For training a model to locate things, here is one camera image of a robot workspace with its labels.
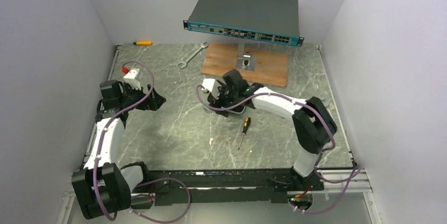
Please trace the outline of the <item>brown plywood board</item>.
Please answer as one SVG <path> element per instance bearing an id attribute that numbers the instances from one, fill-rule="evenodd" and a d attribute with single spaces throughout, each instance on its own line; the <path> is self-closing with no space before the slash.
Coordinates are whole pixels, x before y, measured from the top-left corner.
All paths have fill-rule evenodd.
<path id="1" fill-rule="evenodd" d="M 238 47 L 232 44 L 211 43 L 202 65 L 201 73 L 223 76 L 236 69 L 250 82 L 286 87 L 288 81 L 288 54 L 245 47 L 252 58 L 249 66 L 242 66 Z"/>

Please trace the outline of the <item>black umbrella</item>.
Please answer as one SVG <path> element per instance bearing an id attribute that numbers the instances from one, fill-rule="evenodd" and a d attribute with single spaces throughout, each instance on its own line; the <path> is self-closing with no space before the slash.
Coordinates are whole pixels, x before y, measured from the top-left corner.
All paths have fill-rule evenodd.
<path id="1" fill-rule="evenodd" d="M 228 108 L 236 104 L 236 102 L 232 98 L 228 98 L 225 95 L 219 95 L 217 98 L 209 94 L 207 96 L 207 102 L 210 107 L 212 107 L 212 111 L 216 112 L 219 115 L 225 116 L 226 118 L 229 114 L 233 113 L 236 115 L 241 115 L 245 112 L 246 107 L 243 105 L 237 106 L 233 109 L 223 110 L 223 108 Z"/>

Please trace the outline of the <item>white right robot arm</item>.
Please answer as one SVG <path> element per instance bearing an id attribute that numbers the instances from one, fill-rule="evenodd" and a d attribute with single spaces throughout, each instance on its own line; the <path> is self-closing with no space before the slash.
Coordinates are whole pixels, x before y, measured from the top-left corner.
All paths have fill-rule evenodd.
<path id="1" fill-rule="evenodd" d="M 322 100 L 298 99 L 275 92 L 260 83 L 249 84 L 237 70 L 227 72 L 222 80 L 204 79 L 202 90 L 208 105 L 216 113 L 241 114 L 246 107 L 260 109 L 292 121 L 299 143 L 293 170 L 298 176 L 311 176 L 328 143 L 334 143 L 338 128 Z"/>

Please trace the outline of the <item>teal network switch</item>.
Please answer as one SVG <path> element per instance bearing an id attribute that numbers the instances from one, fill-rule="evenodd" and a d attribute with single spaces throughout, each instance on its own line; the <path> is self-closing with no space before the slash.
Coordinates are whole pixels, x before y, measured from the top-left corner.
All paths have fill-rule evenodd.
<path id="1" fill-rule="evenodd" d="M 198 0 L 188 31 L 302 46 L 298 0 Z"/>

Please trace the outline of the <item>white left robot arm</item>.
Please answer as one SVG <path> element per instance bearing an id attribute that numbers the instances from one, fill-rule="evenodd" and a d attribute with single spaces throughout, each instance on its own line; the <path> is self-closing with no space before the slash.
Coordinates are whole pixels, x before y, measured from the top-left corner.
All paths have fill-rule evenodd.
<path id="1" fill-rule="evenodd" d="M 96 107 L 92 152 L 71 179 L 87 220 L 105 215 L 114 218 L 118 211 L 130 207 L 133 189 L 150 180 L 143 161 L 117 166 L 118 144 L 127 127 L 129 111 L 156 111 L 166 102 L 151 84 L 134 89 L 129 83 L 109 80 L 100 84 L 100 91 L 102 97 Z"/>

